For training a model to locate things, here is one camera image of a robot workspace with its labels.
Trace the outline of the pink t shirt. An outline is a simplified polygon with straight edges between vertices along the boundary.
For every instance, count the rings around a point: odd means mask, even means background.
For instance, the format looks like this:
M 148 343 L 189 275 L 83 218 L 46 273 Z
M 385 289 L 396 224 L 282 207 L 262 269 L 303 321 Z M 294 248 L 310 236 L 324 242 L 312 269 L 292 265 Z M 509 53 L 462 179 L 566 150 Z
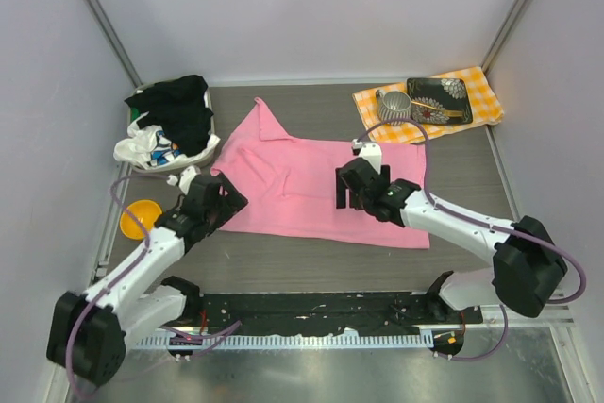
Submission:
M 224 174 L 248 200 L 223 229 L 427 249 L 425 231 L 381 223 L 361 210 L 337 209 L 336 170 L 352 158 L 348 142 L 290 135 L 266 103 L 256 99 L 210 169 Z

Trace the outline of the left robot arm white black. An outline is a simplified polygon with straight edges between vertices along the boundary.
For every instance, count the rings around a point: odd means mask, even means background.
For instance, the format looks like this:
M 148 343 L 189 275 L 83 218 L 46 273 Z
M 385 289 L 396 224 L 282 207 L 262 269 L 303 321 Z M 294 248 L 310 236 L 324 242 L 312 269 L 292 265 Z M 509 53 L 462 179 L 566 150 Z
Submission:
M 56 302 L 46 357 L 64 367 L 71 383 L 83 378 L 100 387 L 155 329 L 174 321 L 188 327 L 199 319 L 203 299 L 197 285 L 167 277 L 153 293 L 147 290 L 248 204 L 224 174 L 205 175 L 195 166 L 159 180 L 178 188 L 176 204 L 142 229 L 141 243 L 107 276 Z

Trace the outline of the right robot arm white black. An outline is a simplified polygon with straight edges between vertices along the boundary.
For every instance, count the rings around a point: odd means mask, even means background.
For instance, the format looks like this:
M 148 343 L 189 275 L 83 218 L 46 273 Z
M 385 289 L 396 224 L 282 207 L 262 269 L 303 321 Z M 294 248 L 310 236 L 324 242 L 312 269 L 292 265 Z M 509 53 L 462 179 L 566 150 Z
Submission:
M 445 272 L 436 281 L 426 309 L 439 323 L 471 306 L 497 303 L 536 318 L 568 271 L 540 221 L 529 216 L 518 222 L 482 216 L 435 197 L 414 182 L 390 180 L 387 168 L 376 170 L 362 158 L 337 169 L 336 206 L 425 231 L 487 263 L 484 270 Z

